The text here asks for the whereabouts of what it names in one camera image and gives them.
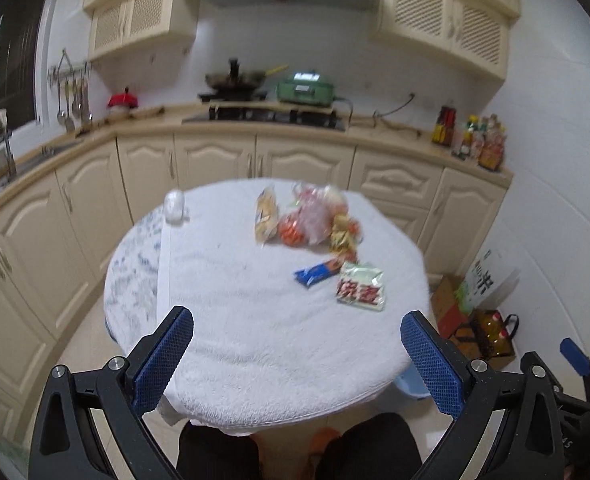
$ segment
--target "wooden countertop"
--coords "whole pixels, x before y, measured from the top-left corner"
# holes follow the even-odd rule
[[[255,106],[275,107],[275,103],[259,103]],[[11,199],[20,194],[32,183],[44,177],[56,168],[77,158],[83,153],[123,136],[151,136],[151,135],[191,135],[191,134],[228,134],[228,135],[258,135],[272,137],[290,137],[293,139],[311,139],[350,146],[361,146],[386,153],[408,156],[416,160],[423,160],[437,166],[453,168],[476,176],[482,180],[498,186],[508,188],[512,181],[512,173],[504,170],[500,173],[486,171],[475,162],[463,161],[453,157],[450,150],[442,148],[431,142],[431,133],[420,131],[401,124],[378,124],[373,127],[373,119],[370,117],[354,116],[351,127],[346,132],[327,130],[323,128],[310,128],[305,126],[291,126],[278,123],[253,123],[253,122],[228,122],[228,121],[204,121],[182,124],[182,120],[192,115],[208,111],[209,105],[193,103],[187,105],[172,105],[169,107],[154,107],[121,118],[107,118],[93,123],[91,133],[78,137],[79,145],[49,158],[34,170],[20,176],[9,184],[0,193],[0,208]],[[65,134],[45,145],[56,146],[75,140],[76,130],[72,134]],[[19,157],[16,162],[28,160],[41,147]]]

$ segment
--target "blue snack package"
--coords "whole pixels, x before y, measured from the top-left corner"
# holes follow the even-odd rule
[[[297,270],[295,279],[306,288],[309,288],[316,283],[323,282],[326,278],[338,274],[341,268],[342,262],[335,258],[310,269]]]

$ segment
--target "blue gripper pad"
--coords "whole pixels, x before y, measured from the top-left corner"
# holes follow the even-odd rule
[[[193,316],[183,310],[134,380],[133,410],[139,416],[157,407],[192,337]]]
[[[441,413],[457,418],[464,409],[461,380],[419,324],[414,312],[402,319],[402,343]]]
[[[579,375],[582,377],[590,375],[590,359],[572,339],[569,337],[564,339],[559,345],[559,351]]]

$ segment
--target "metal screw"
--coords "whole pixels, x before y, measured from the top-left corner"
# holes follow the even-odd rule
[[[51,371],[51,375],[53,377],[55,377],[56,379],[59,379],[60,377],[62,377],[64,374],[66,373],[66,366],[62,366],[62,365],[57,365],[56,367],[53,368],[53,370]]]
[[[473,368],[473,370],[475,370],[476,372],[485,372],[486,370],[488,370],[488,365],[486,364],[485,361],[482,361],[481,359],[475,359],[470,366]]]
[[[535,365],[533,367],[533,375],[535,377],[539,377],[540,379],[546,377],[546,370],[544,370],[541,366]]]
[[[108,367],[111,370],[119,370],[124,366],[124,358],[123,357],[114,357],[108,362]]]

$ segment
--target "green pot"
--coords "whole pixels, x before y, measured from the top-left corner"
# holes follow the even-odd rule
[[[277,85],[283,103],[329,107],[335,100],[335,85],[315,72],[298,72]]]

